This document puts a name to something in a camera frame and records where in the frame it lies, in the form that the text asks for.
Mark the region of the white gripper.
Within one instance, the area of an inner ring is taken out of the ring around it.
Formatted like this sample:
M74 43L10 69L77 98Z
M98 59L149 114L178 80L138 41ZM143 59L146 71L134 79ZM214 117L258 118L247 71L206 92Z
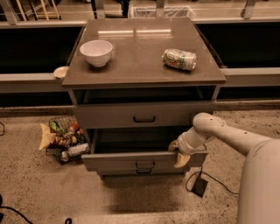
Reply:
M203 151L205 149L204 144L210 140L210 136L197 132L194 127L191 127L188 131L183 132L178 137L178 140L173 140L168 146L168 151L175 151L179 148L179 151L181 152L178 154L178 160L174 167L184 167L190 160L190 155Z

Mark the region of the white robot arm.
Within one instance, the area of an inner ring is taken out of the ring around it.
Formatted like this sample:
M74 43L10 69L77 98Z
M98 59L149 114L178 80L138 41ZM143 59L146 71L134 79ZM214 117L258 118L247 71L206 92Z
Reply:
M218 138L246 157L238 199L237 224L280 224L280 140L229 126L217 116L199 113L192 127L173 140L181 168L192 154Z

